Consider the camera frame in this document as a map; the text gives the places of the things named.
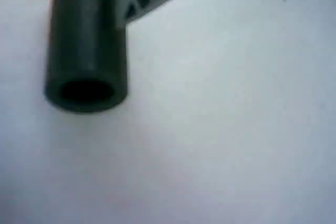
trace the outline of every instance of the white surface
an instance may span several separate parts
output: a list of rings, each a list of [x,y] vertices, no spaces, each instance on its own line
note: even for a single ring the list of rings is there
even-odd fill
[[[0,223],[336,223],[336,0],[174,0],[131,94],[43,97],[48,0],[0,0]]]

